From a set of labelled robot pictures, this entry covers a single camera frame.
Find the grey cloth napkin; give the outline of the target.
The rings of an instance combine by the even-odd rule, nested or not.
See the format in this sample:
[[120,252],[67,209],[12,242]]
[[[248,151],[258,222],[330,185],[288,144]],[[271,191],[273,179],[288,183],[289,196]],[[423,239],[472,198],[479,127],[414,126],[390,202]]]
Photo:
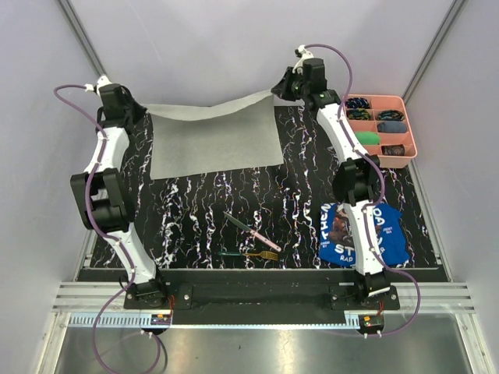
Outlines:
[[153,180],[283,163],[274,96],[268,90],[212,107],[147,108],[153,124]]

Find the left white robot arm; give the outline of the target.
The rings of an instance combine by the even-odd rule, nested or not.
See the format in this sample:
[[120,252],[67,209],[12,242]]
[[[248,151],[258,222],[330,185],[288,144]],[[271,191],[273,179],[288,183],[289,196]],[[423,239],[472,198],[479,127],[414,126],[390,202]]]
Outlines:
[[73,196],[84,226],[112,247],[126,269],[127,299],[137,308],[158,309],[167,302],[168,289],[136,232],[135,206],[121,175],[130,129],[143,119],[146,108],[107,76],[85,90],[101,99],[95,118],[97,145],[84,172],[71,176]]

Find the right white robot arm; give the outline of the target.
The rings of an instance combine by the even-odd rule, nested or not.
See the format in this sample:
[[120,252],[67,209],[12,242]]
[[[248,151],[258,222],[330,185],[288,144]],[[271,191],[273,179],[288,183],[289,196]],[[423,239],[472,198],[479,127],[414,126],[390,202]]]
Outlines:
[[288,67],[271,92],[284,101],[303,101],[326,132],[340,161],[332,182],[335,199],[349,219],[356,251],[354,299],[358,306],[371,309],[389,296],[373,222],[375,198],[383,195],[379,158],[370,156],[360,144],[345,116],[345,106],[334,90],[327,88],[325,64],[321,58],[305,57]]

